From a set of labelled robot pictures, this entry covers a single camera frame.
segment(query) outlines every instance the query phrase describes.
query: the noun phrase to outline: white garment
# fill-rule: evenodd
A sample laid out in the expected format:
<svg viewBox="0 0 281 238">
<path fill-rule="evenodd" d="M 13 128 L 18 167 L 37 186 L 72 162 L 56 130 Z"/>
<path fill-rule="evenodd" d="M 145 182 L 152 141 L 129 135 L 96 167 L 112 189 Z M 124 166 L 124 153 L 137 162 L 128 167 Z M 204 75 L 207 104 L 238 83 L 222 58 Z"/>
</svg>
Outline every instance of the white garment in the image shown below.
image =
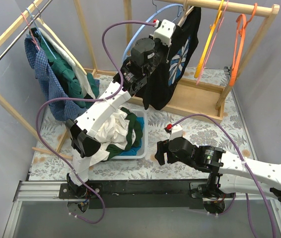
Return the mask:
<svg viewBox="0 0 281 238">
<path fill-rule="evenodd" d="M 82 70 L 76 66 L 75 62 L 71 59 L 71 57 L 62 49 L 43 29 L 39 28 L 42 36 L 55 48 L 55 50 L 61 55 L 61 57 L 68 62 L 71 66 L 76 78 L 78 79 L 80 86 L 82 88 L 83 97 L 86 94 L 90 95 L 91 98 L 95 99 L 95 95 L 92 92 L 89 81 L 87 80 L 87 76 L 82 72 Z"/>
<path fill-rule="evenodd" d="M 106 151 L 109 145 L 115 145 L 124 150 L 127 146 L 126 136 L 128 134 L 129 120 L 126 120 L 127 113 L 118 109 L 113 113 L 100 127 L 94 137 L 101 143 L 101 148 L 91 157 L 90 166 L 99 163 L 102 160 L 107 160 L 110 152 Z"/>
</svg>

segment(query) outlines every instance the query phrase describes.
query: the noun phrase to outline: wooden clothes rack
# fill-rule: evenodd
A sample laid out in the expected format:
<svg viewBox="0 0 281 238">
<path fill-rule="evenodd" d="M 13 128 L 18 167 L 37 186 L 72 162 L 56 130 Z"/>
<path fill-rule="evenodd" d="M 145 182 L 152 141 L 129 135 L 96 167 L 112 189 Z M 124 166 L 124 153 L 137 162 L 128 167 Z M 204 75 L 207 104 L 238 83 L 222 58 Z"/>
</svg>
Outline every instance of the wooden clothes rack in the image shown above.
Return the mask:
<svg viewBox="0 0 281 238">
<path fill-rule="evenodd" d="M 39 6 L 43 0 L 35 0 L 28 9 L 30 12 L 33 12 L 36 9 L 36 6 Z M 132 0 L 122 0 L 124 4 L 124 15 L 126 20 L 132 20 Z M 179 3 L 183 4 L 183 0 L 159 0 L 165 2 L 172 2 L 172 3 Z M 40 14 L 47 8 L 47 6 L 52 2 L 52 0 L 48 0 L 47 3 L 42 7 L 42 9 L 34 16 L 34 19 L 37 19 Z M 81 28 L 84 33 L 84 38 L 86 41 L 86 45 L 89 50 L 89 54 L 92 60 L 93 68 L 84 68 L 87 72 L 91 72 L 93 76 L 96 74 L 104 74 L 114 76 L 116 72 L 104 71 L 99 70 L 97 67 L 97 62 L 95 59 L 94 50 L 92 47 L 92 42 L 89 36 L 88 27 L 86 24 L 86 20 L 84 18 L 84 14 L 82 11 L 82 7 L 80 4 L 80 0 L 73 0 L 77 15 L 81 24 Z M 188 6 L 197 6 L 197 7 L 204 7 L 210 9 L 218 9 L 220 6 L 219 0 L 187 0 Z M 222 9 L 224 10 L 226 2 L 223 3 Z M 252 14 L 254 9 L 253 5 L 248 4 L 241 4 L 235 2 L 229 2 L 226 8 L 227 12 L 236 12 L 236 13 L 243 13 L 243 14 Z M 280 6 L 274 4 L 272 7 L 262 7 L 258 6 L 255 12 L 256 16 L 263 17 L 264 20 L 259 27 L 257 33 L 255 34 L 250 46 L 246 49 L 240 65 L 238 69 L 238 74 L 236 79 L 241 75 L 244 68 L 246 67 L 247 63 L 251 59 L 252 55 L 254 54 L 255 50 L 259 46 L 260 42 L 266 35 L 269 27 L 271 26 L 272 22 L 274 21 L 276 15 L 278 14 Z M 28 11 L 24 11 L 23 13 L 25 17 L 29 16 Z M 17 30 L 17 28 L 24 22 L 23 17 L 20 15 L 0 36 L 0 46 L 8 40 L 8 38 Z M 17 37 L 10 43 L 10 45 L 1 53 L 0 60 L 5 56 L 5 54 L 12 48 L 12 46 L 20 39 L 20 37 L 27 31 L 27 26 L 17 35 Z M 126 25 L 126 44 L 132 38 L 132 25 Z M 209 83 L 202 83 L 200 82 L 198 86 L 196 86 L 195 80 L 189 80 L 182 78 L 174 92 L 173 98 L 171 101 L 163 108 L 163 110 L 177 113 L 180 115 L 187 116 L 193 113 L 202 113 L 207 114 L 208 116 L 215 119 L 217 122 L 221 122 L 223 119 L 223 111 L 224 111 L 224 100 L 231 91 L 232 87 L 227 84 L 226 87 L 221 87 Z M 130 99 L 131 103 L 142 105 L 142 99 L 133 97 Z M 34 127 L 32 127 L 27 120 L 25 120 L 22 115 L 9 103 L 6 99 L 0 94 L 0 105 L 9 113 L 11 114 L 17 121 L 19 121 L 38 141 L 38 135 Z M 58 146 L 56 150 L 60 152 L 62 145 L 67 138 L 67 132 L 65 131 L 61 136 Z M 49 153 L 50 151 L 33 148 L 43 153 Z"/>
</svg>

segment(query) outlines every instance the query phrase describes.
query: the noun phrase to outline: floral tablecloth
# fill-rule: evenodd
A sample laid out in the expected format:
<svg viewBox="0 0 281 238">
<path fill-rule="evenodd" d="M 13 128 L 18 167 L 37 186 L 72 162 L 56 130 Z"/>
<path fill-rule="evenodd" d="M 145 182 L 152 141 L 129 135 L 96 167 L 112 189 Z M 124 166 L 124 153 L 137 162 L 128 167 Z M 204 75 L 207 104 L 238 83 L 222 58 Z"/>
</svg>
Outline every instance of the floral tablecloth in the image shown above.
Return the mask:
<svg viewBox="0 0 281 238">
<path fill-rule="evenodd" d="M 184 77 L 193 79 L 195 70 L 187 69 Z M 107 88 L 112 77 L 106 75 L 98 75 L 100 79 L 100 94 Z M 201 81 L 226 85 L 226 78 L 223 70 L 205 69 Z M 126 103 L 124 105 L 129 109 L 141 109 L 143 107 Z M 148 117 L 148 151 L 143 159 L 126 160 L 126 161 L 107 161 L 98 163 L 90 167 L 89 179 L 92 180 L 113 180 L 113 179 L 204 179 L 208 174 L 196 171 L 182 163 L 160 166 L 154 158 L 156 153 L 156 143 L 165 140 L 169 136 L 164 131 L 164 127 L 170 122 L 177 121 L 182 116 L 168 113 L 165 111 L 157 111 L 149 108 Z M 247 136 L 237 111 L 232 94 L 229 93 L 225 100 L 224 119 L 221 123 L 223 128 L 231 135 L 237 143 L 242 154 L 246 158 L 253 158 L 250 146 L 247 142 Z M 196 119 L 187 119 L 181 123 L 184 130 L 184 137 L 189 139 L 191 143 L 197 145 L 213 145 L 221 147 L 227 151 L 236 154 L 232 144 L 225 137 L 223 132 L 214 124 L 203 122 Z M 47 109 L 41 134 L 43 138 L 54 148 L 57 147 L 58 141 L 65 130 L 63 123 L 56 121 L 50 110 Z M 68 138 L 61 150 L 62 154 L 71 155 L 70 139 Z M 32 165 L 29 171 L 29 180 L 65 180 L 69 167 L 56 156 L 35 152 Z"/>
</svg>

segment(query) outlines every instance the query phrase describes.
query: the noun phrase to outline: green garment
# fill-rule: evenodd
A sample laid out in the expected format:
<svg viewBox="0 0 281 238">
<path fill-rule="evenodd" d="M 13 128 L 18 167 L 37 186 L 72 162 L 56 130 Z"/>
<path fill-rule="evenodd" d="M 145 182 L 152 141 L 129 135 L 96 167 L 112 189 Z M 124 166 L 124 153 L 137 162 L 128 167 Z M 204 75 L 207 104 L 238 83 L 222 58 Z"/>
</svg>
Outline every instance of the green garment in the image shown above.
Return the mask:
<svg viewBox="0 0 281 238">
<path fill-rule="evenodd" d="M 129 126 L 128 126 L 128 133 L 126 135 L 126 140 L 127 140 L 127 145 L 124 150 L 121 148 L 117 147 L 116 145 L 109 145 L 106 148 L 106 151 L 110 152 L 108 160 L 113 158 L 114 156 L 117 156 L 121 154 L 123 151 L 129 151 L 132 146 L 137 147 L 140 145 L 141 138 L 142 138 L 142 129 L 141 129 L 141 124 L 136 120 L 137 116 L 134 113 L 131 113 L 129 110 L 126 108 L 121 108 L 121 110 L 125 113 L 127 113 L 126 120 L 129 120 Z M 133 130 L 135 132 L 135 141 L 132 144 L 132 134 Z"/>
<path fill-rule="evenodd" d="M 83 97 L 80 83 L 76 79 L 75 73 L 73 72 L 73 69 L 68 64 L 68 62 L 65 59 L 63 59 L 62 56 L 55 50 L 55 48 L 46 40 L 49 48 L 51 49 L 51 51 L 56 57 L 54 58 L 54 56 L 51 54 L 50 50 L 48 49 L 47 45 L 45 44 L 45 42 L 42 41 L 39 34 L 37 34 L 37 29 L 32 28 L 31 30 L 34 37 L 36 37 L 39 40 L 40 46 L 44 50 L 47 56 L 49 65 L 53 73 L 57 77 L 58 81 L 60 82 L 60 85 L 62 86 L 65 93 L 70 98 L 92 99 L 92 97 L 90 97 L 90 95 L 88 94 L 85 97 Z M 95 85 L 95 81 L 92 74 L 89 73 L 87 75 L 87 79 L 89 81 L 93 94 L 97 97 L 99 95 L 99 89 Z M 79 102 L 79 101 L 74 101 L 74 102 L 81 108 L 90 108 L 93 105 L 93 102 Z"/>
</svg>

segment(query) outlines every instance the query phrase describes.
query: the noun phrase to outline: plastic bin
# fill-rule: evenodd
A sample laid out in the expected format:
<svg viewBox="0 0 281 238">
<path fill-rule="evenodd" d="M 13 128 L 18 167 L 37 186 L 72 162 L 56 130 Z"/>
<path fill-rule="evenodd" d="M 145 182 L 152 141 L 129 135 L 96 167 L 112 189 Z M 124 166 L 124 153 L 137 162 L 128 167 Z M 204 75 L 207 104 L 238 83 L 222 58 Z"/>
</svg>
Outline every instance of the plastic bin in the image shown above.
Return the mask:
<svg viewBox="0 0 281 238">
<path fill-rule="evenodd" d="M 148 149 L 148 121 L 147 121 L 147 113 L 142 110 L 130 110 L 139 118 L 144 118 L 144 128 L 142 129 L 142 139 L 141 139 L 141 148 L 137 151 L 136 155 L 126 155 L 126 156 L 114 156 L 111 160 L 115 159 L 142 159 L 146 156 Z"/>
</svg>

